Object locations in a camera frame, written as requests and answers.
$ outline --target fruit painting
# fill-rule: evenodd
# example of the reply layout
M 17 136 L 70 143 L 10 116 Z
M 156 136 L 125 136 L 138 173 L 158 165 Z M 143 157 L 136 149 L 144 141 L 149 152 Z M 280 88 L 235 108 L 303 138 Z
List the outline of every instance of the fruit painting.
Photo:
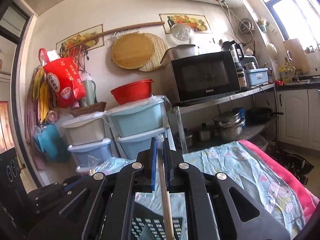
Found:
M 171 27 L 176 23 L 190 26 L 196 33 L 212 33 L 209 23 L 204 15 L 193 14 L 159 14 L 164 23 L 166 34 L 171 33 Z
M 102 24 L 76 33 L 68 38 L 63 39 L 62 41 L 59 41 L 56 44 L 56 51 L 63 57 L 66 57 L 66 52 L 80 42 L 84 42 L 87 50 L 102 47 L 104 46 L 104 37 L 90 39 L 91 36 L 101 32 L 103 32 Z

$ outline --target pink blanket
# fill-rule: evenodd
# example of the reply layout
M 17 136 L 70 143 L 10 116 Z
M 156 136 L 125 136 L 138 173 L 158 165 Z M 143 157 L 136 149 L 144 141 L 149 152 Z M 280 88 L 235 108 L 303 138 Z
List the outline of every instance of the pink blanket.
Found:
M 307 189 L 288 170 L 282 167 L 279 163 L 273 160 L 270 156 L 260 150 L 253 143 L 246 140 L 241 140 L 239 142 L 253 151 L 260 159 L 264 161 L 264 163 L 271 170 L 273 170 L 281 179 L 283 179 L 289 185 L 290 188 L 295 191 L 301 203 L 305 220 L 306 222 L 308 222 L 311 215 L 316 210 L 316 205 L 319 203 L 319 199 L 315 197 L 310 191 L 307 191 Z

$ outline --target bed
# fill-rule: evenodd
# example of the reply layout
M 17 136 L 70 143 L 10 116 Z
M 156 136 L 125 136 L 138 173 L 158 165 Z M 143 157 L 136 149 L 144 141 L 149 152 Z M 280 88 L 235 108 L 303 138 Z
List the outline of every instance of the bed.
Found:
M 214 175 L 222 171 L 228 174 L 287 229 L 291 239 L 302 230 L 319 203 L 319 199 L 288 170 L 249 141 L 211 147 L 185 154 L 183 158 L 201 172 Z M 112 174 L 132 162 L 134 160 L 111 158 L 98 166 L 95 172 Z M 135 201 L 162 215 L 159 174 L 156 175 L 156 190 L 153 193 L 136 193 Z M 181 239 L 187 239 L 184 194 L 170 194 L 170 203 L 172 216 L 184 220 Z

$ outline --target light blue bedsheet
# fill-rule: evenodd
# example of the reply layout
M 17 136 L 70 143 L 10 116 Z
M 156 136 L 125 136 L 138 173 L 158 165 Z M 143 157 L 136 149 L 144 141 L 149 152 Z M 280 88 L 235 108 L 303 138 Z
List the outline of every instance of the light blue bedsheet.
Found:
M 302 207 L 295 192 L 251 150 L 238 142 L 183 155 L 184 161 L 201 172 L 226 173 L 258 203 L 265 207 L 290 233 L 293 239 L 305 226 Z M 133 160 L 111 158 L 96 168 L 106 175 L 118 172 Z M 136 202 L 162 215 L 159 174 L 153 193 L 137 193 Z M 173 217 L 186 217 L 184 194 L 170 194 Z

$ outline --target faucet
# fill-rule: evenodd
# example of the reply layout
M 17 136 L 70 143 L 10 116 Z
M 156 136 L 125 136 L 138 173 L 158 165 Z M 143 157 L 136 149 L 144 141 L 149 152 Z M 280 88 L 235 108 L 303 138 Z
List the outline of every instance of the faucet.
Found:
M 299 82 L 300 81 L 300 79 L 299 79 L 299 72 L 300 72 L 300 69 L 295 69 L 295 71 L 294 71 L 294 78 L 297 80 L 297 82 Z

